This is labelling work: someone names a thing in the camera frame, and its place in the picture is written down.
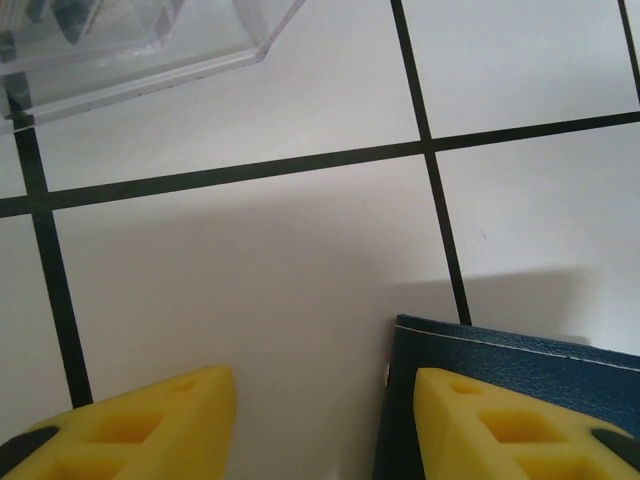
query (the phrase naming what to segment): transparent plastic container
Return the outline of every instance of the transparent plastic container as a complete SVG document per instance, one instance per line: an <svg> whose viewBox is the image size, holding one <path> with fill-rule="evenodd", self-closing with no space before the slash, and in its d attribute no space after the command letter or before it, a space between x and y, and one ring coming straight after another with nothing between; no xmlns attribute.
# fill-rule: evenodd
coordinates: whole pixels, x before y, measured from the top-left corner
<svg viewBox="0 0 640 480"><path fill-rule="evenodd" d="M23 128L23 122L13 122L22 112L42 124L258 62L303 3L105 0L101 8L108 8L102 14L114 12L111 21L98 12L90 28L80 36L74 33L75 44L54 14L41 22L29 20L25 28L12 32L13 46L3 44L0 33L6 92L0 96L0 133ZM129 14L118 15L118 9ZM34 28L42 29L43 40L34 41ZM21 62L28 68L20 67Z"/></svg>

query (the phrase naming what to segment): white tile floor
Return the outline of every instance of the white tile floor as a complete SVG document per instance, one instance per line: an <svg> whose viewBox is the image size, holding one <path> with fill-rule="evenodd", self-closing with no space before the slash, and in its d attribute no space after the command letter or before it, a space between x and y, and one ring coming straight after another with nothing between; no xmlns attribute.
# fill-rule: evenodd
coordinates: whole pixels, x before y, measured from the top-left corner
<svg viewBox="0 0 640 480"><path fill-rule="evenodd" d="M395 315L457 321L421 157L56 221L95 398L231 365L229 478L368 478Z"/></svg>
<svg viewBox="0 0 640 480"><path fill-rule="evenodd" d="M638 110L615 0L436 3L405 0L434 136ZM640 354L639 129L438 155L475 324ZM52 190L418 138L388 0L307 0L262 64L37 133ZM55 218L95 398L231 364L231 480L365 478L393 316L457 321L421 157ZM0 250L2 441L69 400L27 217Z"/></svg>
<svg viewBox="0 0 640 480"><path fill-rule="evenodd" d="M31 217L0 219L0 305L2 443L71 408Z"/></svg>

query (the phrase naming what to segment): yellow foam block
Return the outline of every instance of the yellow foam block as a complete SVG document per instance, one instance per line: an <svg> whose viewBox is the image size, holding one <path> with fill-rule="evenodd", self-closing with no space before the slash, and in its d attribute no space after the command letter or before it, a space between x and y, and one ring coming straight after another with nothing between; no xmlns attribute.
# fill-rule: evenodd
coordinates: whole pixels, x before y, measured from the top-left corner
<svg viewBox="0 0 640 480"><path fill-rule="evenodd" d="M429 480L640 480L591 435L619 428L445 370L418 371L414 414Z"/></svg>
<svg viewBox="0 0 640 480"><path fill-rule="evenodd" d="M220 479L235 409L229 368L195 370L34 425L60 431L3 479Z"/></svg>

